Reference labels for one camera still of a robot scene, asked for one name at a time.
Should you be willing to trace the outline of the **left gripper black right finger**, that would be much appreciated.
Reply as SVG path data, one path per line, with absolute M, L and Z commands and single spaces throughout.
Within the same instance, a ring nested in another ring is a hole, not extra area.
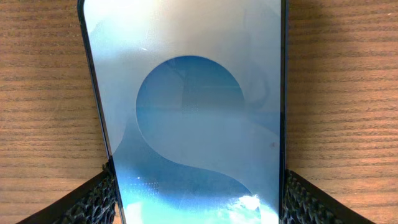
M 292 170 L 284 174 L 281 224 L 374 224 Z

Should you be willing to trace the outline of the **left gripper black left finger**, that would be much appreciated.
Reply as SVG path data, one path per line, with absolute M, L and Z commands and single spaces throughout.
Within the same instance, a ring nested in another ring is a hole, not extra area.
M 18 224 L 111 224 L 116 204 L 116 178 L 106 163 L 98 175 Z

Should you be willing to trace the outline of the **Samsung Galaxy smartphone blue screen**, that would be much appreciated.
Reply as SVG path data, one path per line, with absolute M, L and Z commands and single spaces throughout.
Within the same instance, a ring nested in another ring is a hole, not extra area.
M 287 3 L 77 11 L 123 223 L 279 223 Z

